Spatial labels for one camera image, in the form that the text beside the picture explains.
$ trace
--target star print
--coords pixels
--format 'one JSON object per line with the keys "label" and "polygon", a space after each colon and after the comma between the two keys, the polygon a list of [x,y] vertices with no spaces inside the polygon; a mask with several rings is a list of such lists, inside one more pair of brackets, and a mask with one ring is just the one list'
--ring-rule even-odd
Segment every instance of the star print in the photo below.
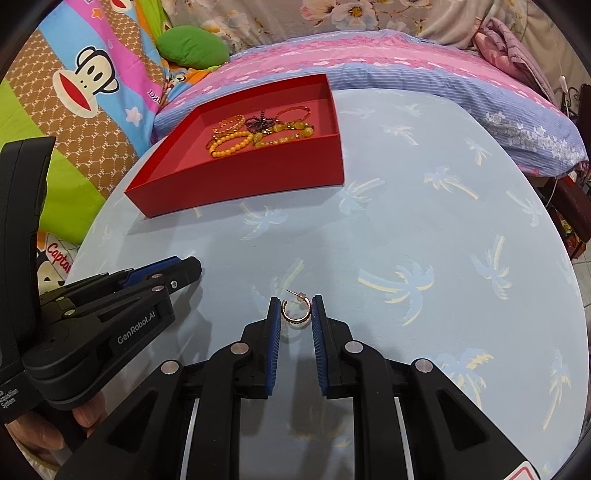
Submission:
{"label": "star print", "polygon": [[140,120],[144,117],[138,110],[136,106],[134,106],[131,110],[125,109],[125,113],[127,113],[127,121],[133,123],[136,127],[139,127]]}

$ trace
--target gold earring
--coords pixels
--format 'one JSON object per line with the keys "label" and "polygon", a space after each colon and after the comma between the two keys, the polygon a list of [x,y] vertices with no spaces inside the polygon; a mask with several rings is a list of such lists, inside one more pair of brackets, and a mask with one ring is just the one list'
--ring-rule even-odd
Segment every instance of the gold earring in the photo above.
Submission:
{"label": "gold earring", "polygon": [[287,306],[287,300],[283,300],[281,302],[281,314],[283,315],[283,318],[285,320],[287,320],[289,323],[293,323],[293,324],[299,324],[299,323],[304,323],[307,319],[310,318],[310,315],[312,315],[312,304],[310,303],[310,300],[306,297],[305,293],[296,293],[294,291],[291,290],[287,290],[289,293],[293,293],[297,299],[299,301],[303,301],[306,303],[307,307],[308,307],[308,311],[306,312],[306,314],[301,318],[301,319],[293,319],[291,318],[288,314],[286,314],[285,312],[285,307]]}

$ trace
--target red tray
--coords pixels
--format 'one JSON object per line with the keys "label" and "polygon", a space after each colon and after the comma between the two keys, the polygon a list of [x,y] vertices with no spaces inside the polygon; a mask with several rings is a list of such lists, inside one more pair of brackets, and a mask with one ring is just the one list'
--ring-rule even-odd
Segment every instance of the red tray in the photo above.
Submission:
{"label": "red tray", "polygon": [[[314,126],[310,138],[261,148],[249,145],[222,158],[212,158],[205,149],[212,128],[225,118],[259,116],[261,110],[273,117],[300,105],[311,109],[306,119]],[[293,121],[301,116],[302,111],[294,111],[281,119]],[[292,133],[283,131],[264,140]],[[156,149],[125,193],[144,215],[152,217],[253,195],[342,185],[344,181],[335,103],[322,74],[268,83],[198,106]]]}

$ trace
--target finger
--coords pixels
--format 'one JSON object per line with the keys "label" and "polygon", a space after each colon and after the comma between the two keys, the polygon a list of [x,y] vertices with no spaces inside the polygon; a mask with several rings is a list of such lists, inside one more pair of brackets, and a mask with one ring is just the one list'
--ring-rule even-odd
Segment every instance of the finger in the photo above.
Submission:
{"label": "finger", "polygon": [[30,452],[35,455],[39,460],[49,463],[55,467],[59,467],[59,462],[55,459],[55,457],[49,452],[49,450],[38,450],[35,451],[34,449],[29,449]]}
{"label": "finger", "polygon": [[47,450],[61,450],[65,447],[60,431],[33,411],[28,411],[7,426],[12,435],[26,447]]}
{"label": "finger", "polygon": [[92,427],[100,416],[106,411],[105,396],[99,392],[91,400],[81,407],[75,408],[72,413],[79,425],[84,428]]}
{"label": "finger", "polygon": [[96,421],[96,423],[90,427],[88,430],[86,430],[86,437],[88,438],[90,435],[92,435],[96,429],[98,427],[100,427],[100,424],[103,423],[105,421],[105,419],[107,418],[107,412],[104,412],[99,419]]}

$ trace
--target pink cloth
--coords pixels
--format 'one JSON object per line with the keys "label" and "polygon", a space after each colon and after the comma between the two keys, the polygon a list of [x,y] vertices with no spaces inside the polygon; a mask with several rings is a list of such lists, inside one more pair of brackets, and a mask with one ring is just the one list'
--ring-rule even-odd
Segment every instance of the pink cloth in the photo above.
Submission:
{"label": "pink cloth", "polygon": [[474,35],[474,43],[491,65],[556,105],[554,92],[541,67],[501,20],[492,17]]}

